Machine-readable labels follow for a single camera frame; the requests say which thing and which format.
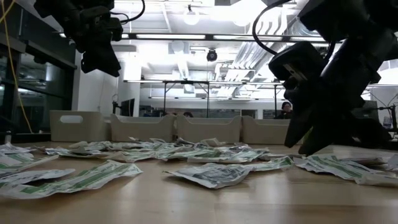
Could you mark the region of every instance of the glass wall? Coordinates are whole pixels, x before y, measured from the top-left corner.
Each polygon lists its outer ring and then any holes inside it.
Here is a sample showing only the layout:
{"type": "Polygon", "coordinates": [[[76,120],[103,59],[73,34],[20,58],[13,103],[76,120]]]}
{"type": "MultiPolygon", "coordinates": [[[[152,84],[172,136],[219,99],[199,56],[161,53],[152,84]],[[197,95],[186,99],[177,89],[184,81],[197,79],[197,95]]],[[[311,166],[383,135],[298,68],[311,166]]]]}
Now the glass wall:
{"type": "Polygon", "coordinates": [[[21,55],[20,83],[58,95],[67,94],[71,76],[66,71],[30,54],[21,55]]]}
{"type": "Polygon", "coordinates": [[[28,120],[33,133],[49,133],[50,110],[71,109],[73,70],[28,53],[13,55],[17,91],[9,58],[0,57],[0,132],[30,133],[28,120]]]}
{"type": "MultiPolygon", "coordinates": [[[[152,113],[147,110],[146,113],[140,113],[140,116],[157,116],[156,112],[162,110],[163,108],[155,108],[152,113]]],[[[207,118],[207,109],[167,108],[166,113],[174,115],[184,115],[184,113],[190,113],[194,118],[207,118]]],[[[241,110],[209,110],[210,118],[234,118],[235,116],[240,115],[241,110]]]]}

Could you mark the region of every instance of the bin handle cutout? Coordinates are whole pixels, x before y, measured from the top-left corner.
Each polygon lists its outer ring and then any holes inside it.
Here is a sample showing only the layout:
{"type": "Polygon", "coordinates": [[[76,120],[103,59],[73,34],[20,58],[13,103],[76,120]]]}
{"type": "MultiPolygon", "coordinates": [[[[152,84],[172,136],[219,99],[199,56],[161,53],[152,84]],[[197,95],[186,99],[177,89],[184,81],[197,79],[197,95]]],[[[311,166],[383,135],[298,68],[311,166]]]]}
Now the bin handle cutout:
{"type": "Polygon", "coordinates": [[[63,115],[60,121],[62,123],[78,124],[83,122],[83,117],[79,115],[63,115]]]}

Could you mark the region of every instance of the desk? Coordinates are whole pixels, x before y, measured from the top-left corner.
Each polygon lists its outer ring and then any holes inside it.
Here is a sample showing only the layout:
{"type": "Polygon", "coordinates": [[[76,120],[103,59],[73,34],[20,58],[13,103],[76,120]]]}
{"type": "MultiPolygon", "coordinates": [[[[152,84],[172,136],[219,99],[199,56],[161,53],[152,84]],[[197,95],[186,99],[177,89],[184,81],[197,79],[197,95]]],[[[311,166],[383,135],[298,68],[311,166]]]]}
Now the desk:
{"type": "MultiPolygon", "coordinates": [[[[35,145],[62,146],[59,143],[35,145]]],[[[297,148],[269,148],[274,153],[297,152],[297,148]]],[[[321,153],[344,157],[392,154],[341,146],[321,153]]],[[[79,171],[102,162],[59,158],[34,169],[79,171]]],[[[162,173],[177,170],[187,165],[186,162],[148,160],[136,165],[143,174],[115,179],[98,190],[56,194],[37,200],[0,198],[1,223],[398,223],[398,189],[361,186],[293,167],[287,171],[252,173],[238,185],[210,190],[162,173]]]]}

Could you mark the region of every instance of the cable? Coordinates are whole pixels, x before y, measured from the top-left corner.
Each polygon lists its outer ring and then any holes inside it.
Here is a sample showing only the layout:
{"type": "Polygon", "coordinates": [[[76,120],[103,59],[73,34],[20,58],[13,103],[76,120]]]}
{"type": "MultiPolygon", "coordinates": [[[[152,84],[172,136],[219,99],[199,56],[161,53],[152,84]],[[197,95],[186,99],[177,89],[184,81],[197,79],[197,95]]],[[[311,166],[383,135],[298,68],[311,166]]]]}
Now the cable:
{"type": "Polygon", "coordinates": [[[252,35],[253,35],[254,40],[256,41],[256,43],[257,43],[262,49],[268,51],[269,53],[271,53],[271,54],[273,54],[273,55],[277,54],[277,52],[276,52],[275,50],[272,50],[272,49],[270,49],[269,47],[265,46],[265,45],[261,42],[261,40],[259,39],[259,37],[257,36],[257,32],[256,32],[256,30],[257,30],[257,29],[256,29],[257,23],[259,22],[261,16],[262,16],[264,13],[266,13],[267,11],[270,11],[271,9],[273,9],[273,8],[275,8],[275,7],[277,7],[277,6],[280,6],[280,5],[282,5],[282,4],[285,4],[285,3],[289,2],[289,1],[291,1],[291,0],[279,0],[279,1],[276,1],[276,2],[274,2],[274,3],[272,3],[272,4],[270,4],[270,5],[267,6],[263,11],[260,12],[260,14],[256,17],[256,19],[255,19],[254,22],[253,22],[252,35]]]}
{"type": "Polygon", "coordinates": [[[142,1],[142,10],[141,10],[141,12],[138,15],[134,16],[133,18],[131,18],[131,19],[126,19],[126,20],[120,21],[121,24],[127,24],[128,22],[135,21],[136,19],[140,18],[143,15],[143,13],[145,12],[145,1],[144,0],[141,0],[141,1],[142,1]]]}
{"type": "Polygon", "coordinates": [[[105,82],[105,75],[104,75],[104,77],[102,79],[101,94],[99,96],[99,102],[98,102],[98,111],[99,112],[101,112],[101,101],[102,101],[102,95],[103,95],[103,92],[104,92],[104,82],[105,82]]]}
{"type": "Polygon", "coordinates": [[[11,54],[11,47],[10,47],[10,39],[9,39],[9,36],[8,36],[8,26],[7,26],[7,20],[6,20],[7,12],[6,12],[5,9],[4,9],[4,1],[1,2],[1,5],[2,5],[2,13],[3,13],[3,15],[4,15],[4,18],[1,18],[1,19],[0,19],[0,22],[1,22],[2,20],[4,20],[4,28],[5,28],[5,30],[6,30],[6,40],[7,40],[7,46],[8,46],[8,56],[9,56],[9,58],[10,58],[10,65],[11,65],[12,75],[14,76],[15,89],[17,90],[19,103],[21,104],[22,114],[23,114],[24,117],[25,117],[25,120],[26,120],[26,123],[27,123],[27,126],[28,126],[28,128],[29,128],[30,133],[33,134],[32,128],[31,128],[30,123],[29,123],[29,120],[27,119],[27,116],[26,116],[26,112],[25,112],[24,105],[23,105],[23,103],[22,103],[21,95],[20,95],[19,92],[18,92],[17,75],[16,75],[16,73],[15,73],[14,62],[12,61],[12,54],[11,54]]]}
{"type": "Polygon", "coordinates": [[[126,16],[127,19],[130,19],[129,16],[125,13],[121,13],[121,12],[110,12],[112,15],[124,15],[126,16]]]}
{"type": "MultiPolygon", "coordinates": [[[[386,108],[388,108],[388,106],[387,106],[385,103],[383,103],[381,100],[379,100],[379,98],[377,98],[371,91],[369,91],[369,94],[372,95],[375,99],[377,99],[383,106],[385,106],[386,108]]],[[[389,109],[387,109],[387,111],[388,111],[388,114],[390,115],[390,119],[391,119],[391,122],[392,122],[392,115],[391,115],[391,112],[390,112],[389,109]]]]}
{"type": "Polygon", "coordinates": [[[390,102],[388,102],[387,107],[390,106],[391,102],[397,97],[397,95],[398,95],[398,94],[396,94],[396,95],[390,100],[390,102]]]}
{"type": "Polygon", "coordinates": [[[333,52],[335,51],[335,47],[336,47],[336,41],[332,41],[329,44],[329,49],[328,49],[328,53],[325,56],[325,60],[329,61],[329,59],[331,58],[331,56],[333,55],[333,52]]]}
{"type": "Polygon", "coordinates": [[[2,9],[3,9],[3,10],[2,10],[2,17],[0,18],[0,23],[1,23],[3,20],[6,19],[6,16],[7,16],[8,13],[10,12],[10,10],[11,10],[12,6],[14,5],[14,3],[15,3],[15,0],[12,0],[10,6],[9,6],[8,9],[4,12],[4,0],[1,1],[2,9]]]}

